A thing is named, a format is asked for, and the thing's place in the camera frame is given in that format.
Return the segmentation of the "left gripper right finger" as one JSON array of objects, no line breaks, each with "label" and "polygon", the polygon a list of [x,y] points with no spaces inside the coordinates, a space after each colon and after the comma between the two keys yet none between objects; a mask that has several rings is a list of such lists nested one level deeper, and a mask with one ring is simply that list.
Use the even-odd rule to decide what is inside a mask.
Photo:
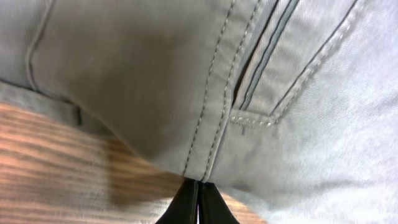
[{"label": "left gripper right finger", "polygon": [[213,183],[200,183],[198,192],[199,224],[239,224]]}]

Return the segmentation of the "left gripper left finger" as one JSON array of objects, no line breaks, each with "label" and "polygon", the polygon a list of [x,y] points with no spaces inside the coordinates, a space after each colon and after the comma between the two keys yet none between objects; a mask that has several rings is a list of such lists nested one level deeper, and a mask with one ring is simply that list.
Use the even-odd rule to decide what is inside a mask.
[{"label": "left gripper left finger", "polygon": [[185,179],[156,224],[197,224],[198,182]]}]

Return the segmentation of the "grey shorts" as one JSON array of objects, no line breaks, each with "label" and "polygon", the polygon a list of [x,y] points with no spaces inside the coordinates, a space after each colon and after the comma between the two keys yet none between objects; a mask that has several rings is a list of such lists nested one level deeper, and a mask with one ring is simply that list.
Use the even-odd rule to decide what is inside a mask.
[{"label": "grey shorts", "polygon": [[272,223],[397,222],[396,1],[2,1],[1,101]]}]

